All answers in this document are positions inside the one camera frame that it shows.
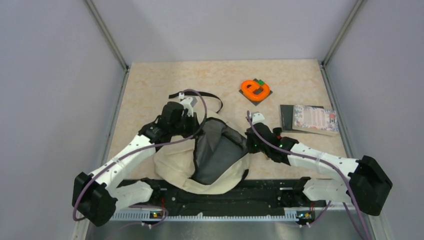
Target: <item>orange toy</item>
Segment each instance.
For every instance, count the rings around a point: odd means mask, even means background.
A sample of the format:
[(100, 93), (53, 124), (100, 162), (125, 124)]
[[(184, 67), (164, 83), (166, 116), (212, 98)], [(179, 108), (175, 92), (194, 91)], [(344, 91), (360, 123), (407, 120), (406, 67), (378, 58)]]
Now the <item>orange toy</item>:
[(246, 80), (241, 83), (241, 91), (243, 95), (253, 101), (260, 102), (268, 97), (270, 94), (270, 87), (263, 82), (262, 80), (254, 81), (254, 80)]

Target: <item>black notebook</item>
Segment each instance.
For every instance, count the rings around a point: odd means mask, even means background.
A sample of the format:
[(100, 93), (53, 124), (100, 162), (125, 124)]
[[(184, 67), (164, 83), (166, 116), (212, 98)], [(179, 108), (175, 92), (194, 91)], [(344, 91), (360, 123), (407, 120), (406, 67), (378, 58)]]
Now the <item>black notebook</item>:
[[(303, 133), (310, 134), (311, 132), (293, 129), (293, 107), (294, 105), (280, 105), (279, 112), (281, 115), (281, 128), (283, 133)], [(311, 106), (323, 109), (323, 106)]]

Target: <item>book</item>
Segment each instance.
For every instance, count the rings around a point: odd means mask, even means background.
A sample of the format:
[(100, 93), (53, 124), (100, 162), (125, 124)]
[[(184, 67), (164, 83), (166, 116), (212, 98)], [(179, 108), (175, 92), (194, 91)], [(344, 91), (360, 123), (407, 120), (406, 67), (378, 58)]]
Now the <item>book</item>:
[(339, 134), (337, 113), (331, 109), (294, 105), (293, 129), (328, 136), (336, 136)]
[[(302, 133), (310, 134), (311, 132), (293, 129), (293, 107), (294, 105), (280, 105), (279, 112), (281, 115), (281, 129), (283, 133)], [(323, 106), (311, 106), (323, 109)]]

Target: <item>bag strap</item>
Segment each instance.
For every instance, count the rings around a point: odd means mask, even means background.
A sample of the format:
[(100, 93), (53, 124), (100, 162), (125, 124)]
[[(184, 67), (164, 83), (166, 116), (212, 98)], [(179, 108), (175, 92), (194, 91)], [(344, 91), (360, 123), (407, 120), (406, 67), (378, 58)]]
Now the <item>bag strap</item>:
[[(174, 99), (174, 98), (178, 97), (179, 93), (180, 93), (180, 92), (177, 92), (177, 93), (174, 93), (174, 94), (169, 95), (168, 99)], [(199, 93), (202, 97), (211, 97), (211, 98), (214, 98), (214, 99), (218, 99), (218, 100), (221, 102), (221, 107), (219, 108), (219, 110), (218, 110), (218, 111), (216, 111), (216, 113), (219, 113), (219, 112), (221, 111), (221, 109), (223, 109), (223, 107), (224, 107), (224, 103), (223, 103), (223, 101), (221, 100), (221, 98), (219, 98), (218, 96), (216, 96), (216, 95), (214, 95), (214, 94), (212, 94), (212, 93), (209, 93), (209, 92), (204, 92), (204, 91), (199, 91), (198, 93)], [(185, 95), (185, 96), (195, 96), (195, 97), (197, 96), (197, 94), (195, 94), (194, 92), (190, 92), (190, 91), (185, 92), (185, 93), (184, 93), (184, 95)]]

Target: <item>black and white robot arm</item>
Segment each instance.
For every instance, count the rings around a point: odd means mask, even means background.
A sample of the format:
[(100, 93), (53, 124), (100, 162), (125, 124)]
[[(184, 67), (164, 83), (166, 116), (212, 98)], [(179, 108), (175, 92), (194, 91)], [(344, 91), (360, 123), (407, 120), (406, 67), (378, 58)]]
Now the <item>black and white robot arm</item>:
[[(252, 128), (248, 128), (246, 135), (250, 153), (263, 152), (274, 162), (311, 169), (329, 177), (329, 179), (302, 178), (303, 181), (297, 186), (297, 190), (301, 191), (309, 201), (351, 202), (348, 187), (341, 177), (343, 175), (355, 195), (359, 209), (372, 216), (380, 215), (393, 184), (374, 158), (364, 156), (362, 159), (356, 159), (335, 156), (308, 147), (296, 139), (281, 137), (281, 128), (274, 128), (271, 131), (264, 124), (265, 118), (259, 112), (250, 114), (250, 121), (264, 140), (274, 147), (293, 154), (285, 154), (270, 147), (257, 136)], [(295, 154), (310, 156), (312, 159)], [(339, 172), (324, 162), (335, 166)]]
[(127, 186), (118, 185), (143, 160), (169, 143), (172, 136), (187, 138), (199, 132), (200, 125), (193, 111), (196, 98), (184, 97), (183, 94), (179, 98), (180, 102), (168, 102), (161, 115), (154, 122), (143, 126), (115, 157), (89, 174), (81, 172), (75, 178), (72, 206), (77, 205), (76, 209), (94, 225), (105, 224), (115, 212), (123, 208), (147, 202), (153, 189), (146, 182), (139, 180)]

